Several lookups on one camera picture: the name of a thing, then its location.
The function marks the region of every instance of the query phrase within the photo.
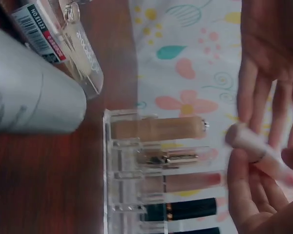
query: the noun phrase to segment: red label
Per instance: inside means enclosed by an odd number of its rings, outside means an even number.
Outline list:
[[[64,53],[62,52],[62,50],[60,49],[58,44],[55,42],[55,40],[51,36],[50,32],[44,31],[42,34],[47,39],[47,41],[49,42],[49,44],[51,45],[51,47],[55,51],[55,53],[57,53],[57,56],[59,57],[59,59],[61,61],[66,60]]]

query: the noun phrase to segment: wooden table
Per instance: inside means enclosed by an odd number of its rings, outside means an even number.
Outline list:
[[[0,135],[0,234],[103,233],[102,116],[134,108],[136,52],[127,0],[80,8],[103,91],[73,134]]]

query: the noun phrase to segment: hand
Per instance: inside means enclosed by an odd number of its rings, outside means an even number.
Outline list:
[[[283,158],[291,161],[291,150]],[[232,151],[227,180],[229,212],[240,234],[293,234],[293,202],[272,178],[249,166],[243,150]]]
[[[241,36],[238,115],[259,133],[277,80],[269,134],[269,144],[277,148],[293,101],[293,0],[242,0]],[[288,144],[293,146],[293,126]]]

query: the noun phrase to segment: barcode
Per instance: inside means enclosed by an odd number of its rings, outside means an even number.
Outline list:
[[[23,28],[23,32],[28,36],[33,46],[38,49],[39,52],[48,50],[49,44],[46,39],[41,35],[38,26],[31,16],[24,16],[17,19],[20,26]]]

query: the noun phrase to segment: pink lip gloss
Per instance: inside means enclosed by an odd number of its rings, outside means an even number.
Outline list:
[[[279,154],[243,123],[229,127],[225,141],[233,148],[244,149],[250,154],[250,163],[271,178],[293,187],[293,170],[280,159]]]

